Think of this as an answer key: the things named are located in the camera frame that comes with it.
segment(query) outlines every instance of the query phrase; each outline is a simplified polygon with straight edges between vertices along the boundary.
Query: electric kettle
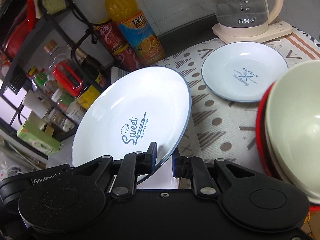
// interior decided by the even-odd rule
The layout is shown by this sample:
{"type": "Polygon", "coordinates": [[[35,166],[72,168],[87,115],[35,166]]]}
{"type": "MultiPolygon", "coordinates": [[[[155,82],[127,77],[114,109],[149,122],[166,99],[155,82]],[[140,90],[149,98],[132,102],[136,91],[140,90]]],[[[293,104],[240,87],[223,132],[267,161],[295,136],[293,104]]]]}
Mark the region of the electric kettle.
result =
{"type": "Polygon", "coordinates": [[[210,0],[214,4],[221,31],[235,37],[265,33],[279,15],[284,0],[276,0],[269,13],[267,0],[210,0]]]}

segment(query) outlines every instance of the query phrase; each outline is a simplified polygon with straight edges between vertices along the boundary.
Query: spice rack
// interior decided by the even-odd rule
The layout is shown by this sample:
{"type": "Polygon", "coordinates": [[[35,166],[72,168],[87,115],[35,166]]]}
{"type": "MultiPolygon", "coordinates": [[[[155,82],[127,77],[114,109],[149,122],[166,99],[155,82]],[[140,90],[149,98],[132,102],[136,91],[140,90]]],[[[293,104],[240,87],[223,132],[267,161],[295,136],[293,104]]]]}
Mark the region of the spice rack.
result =
{"type": "MultiPolygon", "coordinates": [[[[0,9],[0,19],[2,17],[5,17],[5,12],[7,10],[7,8],[10,6],[11,2],[13,0],[6,0],[6,2],[4,3],[4,5],[1,7],[0,9]]],[[[27,147],[28,149],[30,149],[31,151],[36,152],[38,155],[40,155],[41,157],[45,157],[48,158],[46,155],[44,155],[43,153],[39,152],[38,150],[36,150],[35,148],[33,148],[32,146],[28,145],[27,143],[25,143],[24,141],[22,141],[21,139],[19,139],[16,135],[16,130],[14,128],[11,127],[11,124],[13,123],[14,119],[18,116],[18,120],[19,123],[22,125],[22,122],[20,120],[20,116],[21,116],[21,111],[23,110],[23,105],[20,104],[19,107],[16,107],[9,99],[6,98],[6,96],[4,95],[6,89],[9,87],[9,83],[10,80],[15,72],[15,70],[18,67],[19,61],[20,59],[25,55],[28,54],[26,52],[29,52],[29,54],[32,54],[33,51],[35,50],[35,48],[37,48],[37,46],[39,46],[40,41],[41,41],[41,37],[45,37],[46,35],[48,35],[48,33],[54,29],[62,38],[63,40],[72,48],[71,50],[71,58],[72,61],[74,63],[74,65],[79,69],[79,72],[82,74],[83,79],[85,82],[89,82],[94,88],[96,88],[100,93],[103,92],[103,89],[95,82],[95,80],[88,76],[80,67],[79,62],[76,59],[76,49],[83,43],[83,41],[85,39],[87,39],[90,35],[92,36],[92,43],[97,43],[98,37],[96,36],[96,34],[94,33],[94,27],[90,24],[90,22],[87,20],[87,18],[83,15],[83,13],[79,10],[79,8],[73,3],[72,0],[65,0],[68,4],[68,7],[58,13],[55,13],[53,15],[50,15],[47,10],[45,9],[45,7],[42,4],[42,0],[38,1],[38,6],[39,9],[41,11],[41,13],[43,14],[42,18],[36,23],[34,29],[28,34],[28,36],[26,37],[26,39],[24,40],[24,42],[22,43],[19,51],[16,53],[14,58],[9,58],[11,65],[10,68],[3,80],[3,84],[0,88],[0,97],[3,98],[3,100],[8,103],[15,111],[15,115],[11,120],[10,125],[7,125],[2,119],[0,119],[0,127],[4,128],[6,130],[6,132],[12,137],[14,138],[16,141],[18,141],[19,143],[21,143],[23,146],[27,147]],[[84,36],[77,42],[77,44],[74,44],[74,42],[72,41],[72,39],[67,35],[67,33],[61,28],[61,26],[59,25],[59,20],[63,19],[65,17],[65,15],[72,11],[72,13],[76,13],[78,15],[78,17],[80,17],[83,22],[87,25],[88,29],[86,30],[84,36]]],[[[31,82],[30,80],[26,80],[23,88],[26,90],[31,90],[31,82]]],[[[55,109],[59,110],[57,104],[54,103],[53,101],[51,101],[49,98],[46,98],[46,100],[48,102],[50,102],[51,106],[54,107],[55,109]]],[[[75,128],[73,128],[72,130],[70,130],[69,132],[61,132],[61,133],[57,133],[54,135],[54,137],[58,140],[58,141],[63,141],[66,138],[74,135],[76,133],[77,130],[77,125],[75,128]]]]}

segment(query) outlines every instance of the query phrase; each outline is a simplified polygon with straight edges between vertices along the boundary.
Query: green box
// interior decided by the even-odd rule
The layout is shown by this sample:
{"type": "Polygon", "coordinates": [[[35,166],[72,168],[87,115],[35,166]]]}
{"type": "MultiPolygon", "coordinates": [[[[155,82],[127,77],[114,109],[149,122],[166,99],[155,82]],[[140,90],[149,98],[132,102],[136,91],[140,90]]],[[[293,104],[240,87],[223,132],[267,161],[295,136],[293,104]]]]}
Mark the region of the green box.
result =
{"type": "Polygon", "coordinates": [[[60,150],[61,143],[58,140],[39,130],[36,125],[28,120],[17,131],[17,136],[47,156],[60,150]]]}

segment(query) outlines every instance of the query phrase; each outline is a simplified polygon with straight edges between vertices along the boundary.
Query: power cord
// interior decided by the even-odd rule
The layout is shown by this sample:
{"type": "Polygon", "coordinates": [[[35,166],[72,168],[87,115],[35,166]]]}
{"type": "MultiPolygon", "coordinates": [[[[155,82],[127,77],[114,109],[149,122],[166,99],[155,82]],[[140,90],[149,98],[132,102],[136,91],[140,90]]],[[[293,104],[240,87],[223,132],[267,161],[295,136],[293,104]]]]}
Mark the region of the power cord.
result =
{"type": "Polygon", "coordinates": [[[103,22],[103,23],[90,23],[90,22],[87,22],[87,21],[84,21],[79,15],[76,14],[72,3],[70,4],[70,7],[71,7],[71,11],[72,11],[73,15],[82,23],[90,24],[90,25],[93,25],[93,26],[100,26],[100,25],[108,24],[109,22],[112,21],[112,20],[108,20],[108,21],[103,22]]]}

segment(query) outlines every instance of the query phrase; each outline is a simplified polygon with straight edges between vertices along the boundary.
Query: stack of bowls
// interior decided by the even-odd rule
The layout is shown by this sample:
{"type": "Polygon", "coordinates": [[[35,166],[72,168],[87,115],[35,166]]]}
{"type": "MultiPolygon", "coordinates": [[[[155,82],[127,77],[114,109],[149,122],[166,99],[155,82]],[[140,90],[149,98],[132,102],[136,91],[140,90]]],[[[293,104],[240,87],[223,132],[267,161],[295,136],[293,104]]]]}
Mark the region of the stack of bowls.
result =
{"type": "Polygon", "coordinates": [[[290,68],[263,96],[257,147],[266,173],[292,183],[320,211],[320,61],[290,68]]]}

